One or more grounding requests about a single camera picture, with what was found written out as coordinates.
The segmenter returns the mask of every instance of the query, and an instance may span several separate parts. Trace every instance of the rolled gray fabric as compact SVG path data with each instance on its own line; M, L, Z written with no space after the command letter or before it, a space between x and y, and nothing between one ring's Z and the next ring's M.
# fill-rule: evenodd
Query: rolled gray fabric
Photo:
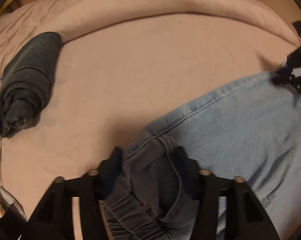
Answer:
M8 63L0 92L0 136L12 136L33 125L50 98L61 49L58 33L32 38Z

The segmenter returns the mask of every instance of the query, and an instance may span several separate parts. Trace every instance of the metal bolt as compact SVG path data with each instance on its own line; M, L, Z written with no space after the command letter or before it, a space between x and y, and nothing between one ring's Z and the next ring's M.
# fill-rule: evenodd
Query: metal bolt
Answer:
M234 180L238 183L243 183L245 182L245 179L242 176L235 176Z
M64 181L64 178L61 177L61 176L57 177L57 178L54 180L55 183L61 183L62 181Z
M96 176L96 175L98 175L98 170L90 170L87 174L89 176Z
M209 176L209 175L212 174L212 172L209 171L209 170L199 170L199 173L204 175L204 176Z

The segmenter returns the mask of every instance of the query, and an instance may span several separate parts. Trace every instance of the jeans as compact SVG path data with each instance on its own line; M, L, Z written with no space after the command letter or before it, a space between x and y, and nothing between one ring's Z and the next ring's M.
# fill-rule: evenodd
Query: jeans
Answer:
M123 151L122 172L102 203L114 239L189 239L199 202L183 188L169 155L216 176L243 176L281 238L301 219L301 95L274 86L271 72L226 84L144 127ZM220 198L217 233L225 227Z

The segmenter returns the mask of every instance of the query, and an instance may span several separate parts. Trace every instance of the bed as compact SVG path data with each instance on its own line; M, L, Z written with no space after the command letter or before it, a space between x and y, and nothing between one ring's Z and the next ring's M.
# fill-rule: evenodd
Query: bed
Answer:
M64 44L37 125L0 138L1 193L17 199L26 217L56 176L81 176L176 107L238 78L277 70L300 44L257 0L23 3L0 17L0 77L35 35L57 32ZM300 225L301 208L287 223L278 230L281 239Z

